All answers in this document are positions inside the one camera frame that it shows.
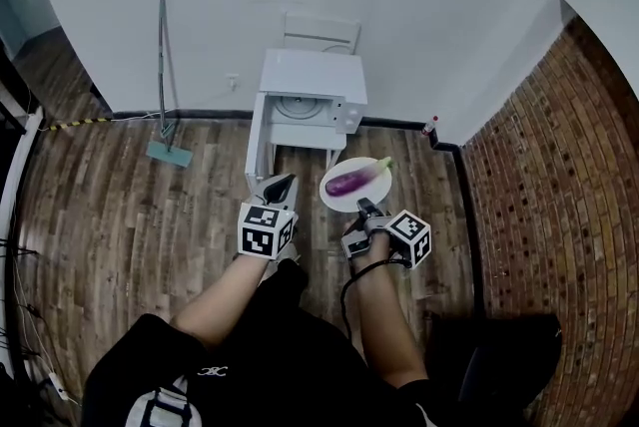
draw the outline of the white shirt logo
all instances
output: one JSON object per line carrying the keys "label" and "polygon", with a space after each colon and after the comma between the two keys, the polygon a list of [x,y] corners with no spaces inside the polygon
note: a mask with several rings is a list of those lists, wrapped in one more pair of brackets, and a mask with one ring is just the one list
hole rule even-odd
{"label": "white shirt logo", "polygon": [[218,377],[225,377],[227,375],[227,370],[229,370],[229,367],[204,367],[202,370],[200,370],[200,372],[198,372],[198,375],[215,375]]}

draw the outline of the hazard tape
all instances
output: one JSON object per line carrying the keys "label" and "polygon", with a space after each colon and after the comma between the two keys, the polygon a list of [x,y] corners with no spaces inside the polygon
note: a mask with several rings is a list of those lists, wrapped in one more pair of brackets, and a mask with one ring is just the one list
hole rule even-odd
{"label": "hazard tape", "polygon": [[83,124],[97,124],[98,122],[111,122],[112,120],[113,119],[105,119],[105,118],[76,120],[75,122],[69,122],[68,124],[58,124],[56,126],[49,126],[48,128],[45,128],[43,131],[60,131],[61,129],[69,129],[69,128],[82,126]]}

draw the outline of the white cube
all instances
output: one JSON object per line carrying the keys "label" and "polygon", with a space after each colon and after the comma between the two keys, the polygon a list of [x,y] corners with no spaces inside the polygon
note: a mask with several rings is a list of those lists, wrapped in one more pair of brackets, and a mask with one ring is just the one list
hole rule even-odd
{"label": "white cube", "polygon": [[430,254],[430,225],[413,213],[402,211],[384,228],[399,242],[397,252],[410,260],[411,268],[416,268]]}
{"label": "white cube", "polygon": [[242,203],[238,217],[238,252],[275,260],[293,238],[293,211]]}

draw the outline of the purple eggplant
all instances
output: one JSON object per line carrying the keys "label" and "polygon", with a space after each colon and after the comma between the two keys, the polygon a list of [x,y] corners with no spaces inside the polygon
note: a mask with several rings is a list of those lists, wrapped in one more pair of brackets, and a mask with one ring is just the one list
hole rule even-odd
{"label": "purple eggplant", "polygon": [[359,188],[374,181],[391,166],[392,159],[384,158],[359,170],[347,172],[328,181],[326,183],[326,192],[330,197],[343,197],[349,193],[356,192]]}

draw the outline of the person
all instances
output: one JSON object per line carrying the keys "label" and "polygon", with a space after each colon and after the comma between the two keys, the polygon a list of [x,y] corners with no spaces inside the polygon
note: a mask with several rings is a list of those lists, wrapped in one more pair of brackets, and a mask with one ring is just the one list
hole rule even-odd
{"label": "person", "polygon": [[[351,265],[388,257],[388,234],[379,232]],[[204,426],[438,424],[387,265],[354,284],[364,362],[335,326],[299,308],[308,282],[299,266],[284,259],[261,283],[268,263],[241,254],[170,324],[143,315],[91,372],[82,425],[130,425],[142,395],[181,376]]]}

